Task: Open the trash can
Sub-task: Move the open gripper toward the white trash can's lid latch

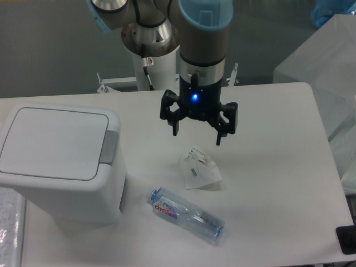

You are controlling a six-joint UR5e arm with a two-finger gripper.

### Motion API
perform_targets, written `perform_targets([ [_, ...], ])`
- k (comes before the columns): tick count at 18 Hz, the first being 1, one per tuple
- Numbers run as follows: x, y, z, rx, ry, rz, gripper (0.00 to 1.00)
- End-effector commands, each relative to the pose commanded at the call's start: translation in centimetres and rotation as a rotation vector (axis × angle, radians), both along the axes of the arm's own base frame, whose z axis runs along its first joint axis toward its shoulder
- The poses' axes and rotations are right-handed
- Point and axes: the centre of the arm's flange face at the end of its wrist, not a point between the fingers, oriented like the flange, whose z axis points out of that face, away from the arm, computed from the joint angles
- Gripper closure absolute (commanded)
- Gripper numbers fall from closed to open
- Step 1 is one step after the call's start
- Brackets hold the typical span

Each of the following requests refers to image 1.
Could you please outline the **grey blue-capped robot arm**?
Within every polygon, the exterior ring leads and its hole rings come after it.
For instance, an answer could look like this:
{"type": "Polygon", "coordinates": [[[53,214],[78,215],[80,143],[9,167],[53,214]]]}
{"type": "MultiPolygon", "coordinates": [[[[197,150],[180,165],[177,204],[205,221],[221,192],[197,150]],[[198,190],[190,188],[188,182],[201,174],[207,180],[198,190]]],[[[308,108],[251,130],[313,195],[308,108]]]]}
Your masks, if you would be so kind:
{"type": "Polygon", "coordinates": [[[206,121],[221,139],[234,134],[238,104],[220,101],[232,1],[88,1],[103,31],[121,29],[143,61],[180,49],[179,92],[166,90],[160,118],[176,134],[184,118],[206,121]]]}

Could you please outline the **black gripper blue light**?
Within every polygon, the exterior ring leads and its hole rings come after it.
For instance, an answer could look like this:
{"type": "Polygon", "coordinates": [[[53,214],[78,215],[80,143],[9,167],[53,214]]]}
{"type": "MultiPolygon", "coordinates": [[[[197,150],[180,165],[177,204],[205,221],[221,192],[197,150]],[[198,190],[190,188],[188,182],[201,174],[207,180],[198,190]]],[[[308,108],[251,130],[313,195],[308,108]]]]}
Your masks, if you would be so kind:
{"type": "Polygon", "coordinates": [[[160,119],[166,120],[172,127],[172,134],[177,136],[179,122],[185,117],[209,121],[217,131],[216,145],[228,134],[235,134],[238,125],[238,104],[230,102],[225,105],[220,103],[221,78],[216,83],[191,88],[191,84],[180,77],[179,96],[172,90],[166,90],[161,99],[160,119]],[[178,109],[171,110],[173,104],[178,109]]]}

